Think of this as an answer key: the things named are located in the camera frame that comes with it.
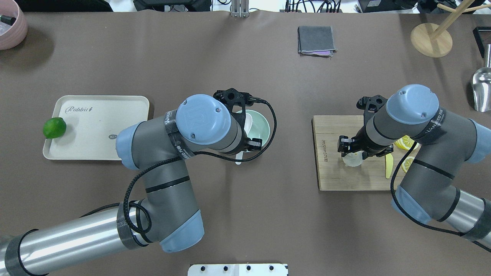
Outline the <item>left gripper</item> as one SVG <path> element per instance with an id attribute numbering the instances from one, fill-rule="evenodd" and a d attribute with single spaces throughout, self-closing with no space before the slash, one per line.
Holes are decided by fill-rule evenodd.
<path id="1" fill-rule="evenodd" d="M 262 149 L 262 139 L 251 139 L 244 137 L 240 144 L 240 151 L 249 152 L 260 151 Z"/>

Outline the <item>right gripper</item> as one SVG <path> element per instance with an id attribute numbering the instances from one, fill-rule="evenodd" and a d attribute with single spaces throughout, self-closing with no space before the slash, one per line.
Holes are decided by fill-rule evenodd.
<path id="1" fill-rule="evenodd" d="M 342 154 L 356 153 L 361 151 L 363 158 L 368 158 L 368 148 L 371 140 L 365 134 L 358 134 L 351 139 L 347 136 L 339 136 L 337 152 Z"/>

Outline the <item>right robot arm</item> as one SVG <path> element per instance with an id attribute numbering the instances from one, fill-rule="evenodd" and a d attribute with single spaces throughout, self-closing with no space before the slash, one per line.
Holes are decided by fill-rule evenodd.
<path id="1" fill-rule="evenodd" d="M 437 95 L 421 84 L 388 99 L 363 97 L 357 107 L 365 110 L 363 127 L 352 138 L 340 136 L 338 152 L 381 157 L 409 136 L 421 148 L 397 190 L 390 184 L 394 209 L 421 227 L 490 250 L 490 201 L 452 185 L 464 163 L 490 154 L 490 129 L 440 107 Z"/>

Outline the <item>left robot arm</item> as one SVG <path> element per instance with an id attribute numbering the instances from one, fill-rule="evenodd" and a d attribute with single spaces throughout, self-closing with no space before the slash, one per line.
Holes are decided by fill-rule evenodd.
<path id="1" fill-rule="evenodd" d="M 136 171 L 120 161 L 53 161 L 42 156 L 42 124 L 56 95 L 1 93 L 1 234 L 49 230 L 109 203 L 123 201 Z M 202 208 L 205 236 L 167 254 L 158 243 L 125 250 L 51 275 L 183 275 L 193 263 L 282 262 L 282 243 L 265 215 L 274 196 L 262 157 L 235 164 L 200 155 L 187 162 Z"/>

